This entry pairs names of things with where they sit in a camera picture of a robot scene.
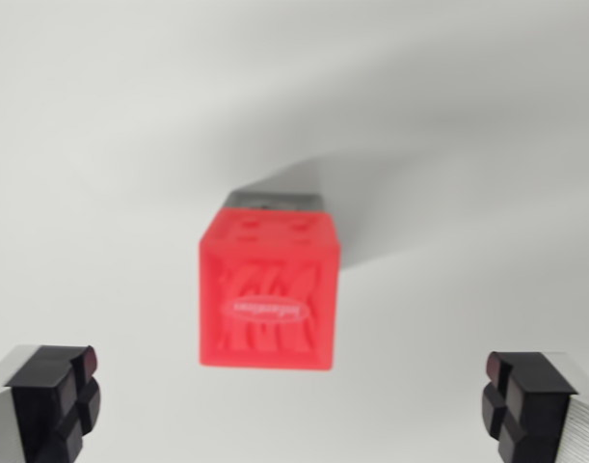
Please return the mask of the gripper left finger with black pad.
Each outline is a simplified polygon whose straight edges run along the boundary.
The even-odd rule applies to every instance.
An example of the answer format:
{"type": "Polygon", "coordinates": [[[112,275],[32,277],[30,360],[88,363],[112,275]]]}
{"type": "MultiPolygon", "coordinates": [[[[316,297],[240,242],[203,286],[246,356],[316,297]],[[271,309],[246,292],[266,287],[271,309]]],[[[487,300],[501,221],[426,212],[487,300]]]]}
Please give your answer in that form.
{"type": "Polygon", "coordinates": [[[74,462],[101,393],[92,346],[18,345],[0,361],[0,462],[74,462]]]}

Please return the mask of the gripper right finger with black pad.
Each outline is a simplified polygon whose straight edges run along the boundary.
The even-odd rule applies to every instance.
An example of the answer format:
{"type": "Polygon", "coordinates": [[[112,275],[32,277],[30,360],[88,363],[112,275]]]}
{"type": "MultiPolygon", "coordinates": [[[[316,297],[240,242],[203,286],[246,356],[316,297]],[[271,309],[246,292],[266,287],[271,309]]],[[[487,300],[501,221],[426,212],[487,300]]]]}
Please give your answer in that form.
{"type": "Polygon", "coordinates": [[[589,376],[565,353],[498,352],[482,419],[507,463],[589,463],[589,376]]]}

